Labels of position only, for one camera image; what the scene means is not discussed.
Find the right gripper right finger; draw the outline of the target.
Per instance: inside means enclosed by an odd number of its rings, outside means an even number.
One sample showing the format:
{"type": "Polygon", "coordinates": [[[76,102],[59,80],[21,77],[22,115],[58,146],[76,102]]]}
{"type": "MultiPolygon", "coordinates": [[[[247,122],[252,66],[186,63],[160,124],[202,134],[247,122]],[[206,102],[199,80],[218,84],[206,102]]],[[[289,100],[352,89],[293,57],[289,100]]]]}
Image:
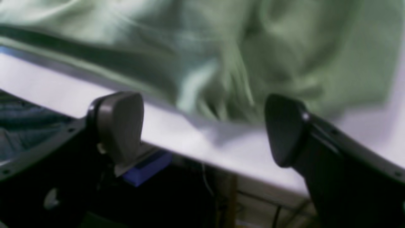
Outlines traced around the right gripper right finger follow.
{"type": "Polygon", "coordinates": [[[404,168],[299,100],[269,95],[264,116],[274,162],[304,179],[322,228],[404,227],[404,168]]]}

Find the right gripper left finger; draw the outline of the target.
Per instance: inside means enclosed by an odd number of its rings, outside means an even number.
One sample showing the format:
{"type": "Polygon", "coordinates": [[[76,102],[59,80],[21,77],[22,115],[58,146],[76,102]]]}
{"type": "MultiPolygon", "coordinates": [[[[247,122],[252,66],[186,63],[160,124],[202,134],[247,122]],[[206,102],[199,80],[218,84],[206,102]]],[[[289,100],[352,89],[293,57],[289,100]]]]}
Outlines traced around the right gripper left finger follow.
{"type": "Polygon", "coordinates": [[[1,92],[1,227],[70,228],[137,162],[144,101],[95,99],[72,118],[1,92]]]}

